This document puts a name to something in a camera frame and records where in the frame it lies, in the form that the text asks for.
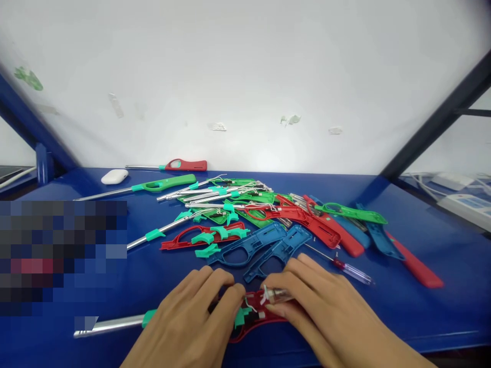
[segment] blue table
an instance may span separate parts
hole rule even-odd
[[[176,173],[131,171],[118,186],[107,187],[100,178],[107,169],[76,169],[39,188],[22,200],[71,200]],[[220,172],[198,173],[198,180]],[[376,285],[367,287],[352,281],[381,320],[400,338],[419,352],[431,352],[491,343],[491,242],[452,217],[428,206],[385,179],[361,175],[281,174],[229,172],[229,177],[254,178],[275,192],[313,194],[322,201],[344,205],[362,202],[388,219],[386,229],[404,244],[444,282],[443,289],[422,286],[396,259],[387,258],[375,249],[354,259],[344,250],[341,260],[373,277]],[[135,193],[124,197],[128,204],[128,241],[172,222],[184,206],[177,201],[157,203],[159,193]],[[255,228],[247,221],[246,226]],[[209,220],[202,221],[212,225]],[[173,239],[186,225],[167,233]],[[154,309],[162,298],[187,273],[205,265],[192,249],[164,252],[160,239],[139,246],[128,253],[125,271],[110,295],[100,320],[137,315]],[[311,245],[332,255],[325,245]],[[308,248],[300,248],[326,269],[333,266]],[[279,271],[277,264],[270,271]],[[227,269],[243,282],[244,269]],[[258,290],[260,281],[246,285]],[[73,319],[53,321],[52,328],[40,330],[40,324],[28,319],[11,319],[11,345],[3,346],[0,358],[8,366],[118,366],[138,337],[138,328],[73,340]],[[287,323],[271,324],[252,331],[238,344],[227,348],[226,367],[305,366],[316,358],[303,338]]]

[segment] hand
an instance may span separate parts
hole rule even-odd
[[[295,298],[266,307],[303,335],[324,367],[434,367],[380,321],[344,276],[305,254],[263,285],[287,289]]]
[[[232,286],[210,314],[223,285]],[[220,367],[245,294],[222,269],[191,271],[160,303],[121,367]]]

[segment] left hand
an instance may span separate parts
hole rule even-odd
[[[160,303],[121,367],[220,367],[246,290],[232,274],[191,271]],[[230,286],[210,314],[224,285]]]

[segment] power strip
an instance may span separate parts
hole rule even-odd
[[[491,232],[491,202],[470,194],[451,194],[437,204]]]

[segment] wire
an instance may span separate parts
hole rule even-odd
[[[30,169],[27,169],[25,171],[22,171],[21,173],[15,175],[15,176],[12,176],[10,179],[8,179],[8,180],[4,181],[2,184],[0,184],[0,189],[5,188],[7,185],[12,184],[17,179],[23,177],[24,175],[29,174],[30,172],[32,172],[34,170],[36,170],[35,166],[31,167]]]
[[[440,194],[440,195],[442,195],[444,197],[446,197],[448,195],[447,193],[443,193],[443,192],[440,192],[440,191],[438,191],[436,189],[433,189],[433,188],[428,187],[423,182],[423,180],[421,179],[421,174],[419,174],[418,177],[414,176],[412,173],[408,173],[408,174],[409,174],[409,176],[411,176],[419,184],[419,186],[421,187],[421,189],[423,189],[426,192],[426,194],[428,194],[430,197],[432,197],[437,202],[440,200],[440,198],[438,198],[432,192],[437,193],[437,194]]]
[[[252,305],[249,305],[249,303],[247,302],[247,295],[244,296],[244,300],[245,300],[245,305],[247,305],[249,308],[251,308],[254,312],[257,313],[256,308],[254,308]]]
[[[489,186],[489,184],[483,182],[482,180],[480,179],[474,179],[475,181],[477,181],[478,183],[481,183],[483,185],[483,190],[485,191],[485,193],[487,195],[491,195],[491,186]]]
[[[486,174],[486,173],[477,173],[476,175],[477,175],[477,176],[481,176],[481,177],[486,177],[486,178],[488,178],[488,179],[491,179],[491,175]]]
[[[401,176],[413,176],[413,175],[435,175],[435,174],[439,174],[440,172],[439,171],[433,171],[433,172],[429,172],[429,171],[424,171],[424,172],[415,172],[415,173],[404,173],[404,174],[401,174]]]
[[[266,287],[266,284],[264,284],[264,294],[262,295],[262,299],[259,302],[260,305],[264,305],[264,303],[266,303],[266,300],[267,299],[268,299],[268,297],[267,297],[267,287]]]

